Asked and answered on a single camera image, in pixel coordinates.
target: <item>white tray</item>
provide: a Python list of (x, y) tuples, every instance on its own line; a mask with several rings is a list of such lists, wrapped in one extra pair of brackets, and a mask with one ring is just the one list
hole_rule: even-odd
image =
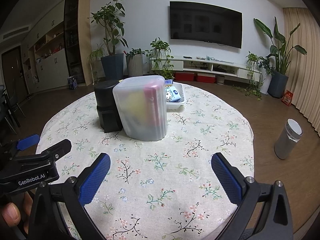
[(177, 102), (177, 103), (167, 102), (167, 110), (176, 110), (180, 106), (183, 106), (186, 103), (186, 96), (185, 96), (182, 84), (174, 82), (173, 85), (178, 90), (178, 92), (179, 92), (179, 94), (181, 96), (181, 100), (180, 100), (180, 102)]

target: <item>blue textured pad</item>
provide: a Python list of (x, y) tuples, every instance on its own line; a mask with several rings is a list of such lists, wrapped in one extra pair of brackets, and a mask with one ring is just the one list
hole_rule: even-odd
[(108, 154), (103, 154), (103, 158), (95, 166), (93, 171), (89, 174), (85, 182), (80, 187), (79, 202), (82, 206), (89, 204), (98, 188), (100, 187), (103, 179), (106, 177), (110, 169), (110, 157)]
[(40, 137), (37, 134), (31, 135), (27, 138), (24, 138), (17, 143), (17, 150), (23, 151), (29, 148), (32, 145), (35, 145), (39, 142)]
[(231, 203), (239, 205), (242, 200), (241, 187), (217, 154), (212, 156), (211, 167)]

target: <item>brown door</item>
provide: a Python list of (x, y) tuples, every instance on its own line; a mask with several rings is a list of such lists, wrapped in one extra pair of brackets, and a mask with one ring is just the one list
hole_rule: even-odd
[(16, 47), (2, 54), (2, 69), (9, 98), (13, 95), (14, 86), (16, 86), (18, 103), (20, 103), (28, 95), (23, 75), (20, 47)]

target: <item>floral pattern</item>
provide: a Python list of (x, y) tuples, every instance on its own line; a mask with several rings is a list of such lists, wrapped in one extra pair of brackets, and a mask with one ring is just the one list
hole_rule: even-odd
[[(236, 210), (210, 162), (221, 152), (245, 177), (253, 176), (250, 124), (215, 95), (183, 87), (186, 104), (167, 112), (167, 135), (157, 142), (128, 138), (123, 130), (104, 133), (94, 93), (45, 125), (36, 153), (65, 138), (72, 144), (56, 162), (60, 178), (53, 183), (78, 176), (100, 153), (110, 156), (110, 170), (85, 206), (106, 239), (198, 240)], [(71, 235), (81, 239), (65, 205), (60, 207)]]

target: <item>curtain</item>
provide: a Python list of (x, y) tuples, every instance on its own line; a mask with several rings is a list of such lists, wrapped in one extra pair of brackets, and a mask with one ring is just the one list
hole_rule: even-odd
[(320, 27), (307, 8), (284, 8), (285, 37), (298, 23), (291, 45), (301, 45), (307, 55), (291, 51), (286, 89), (293, 93), (292, 104), (311, 122), (320, 135)]

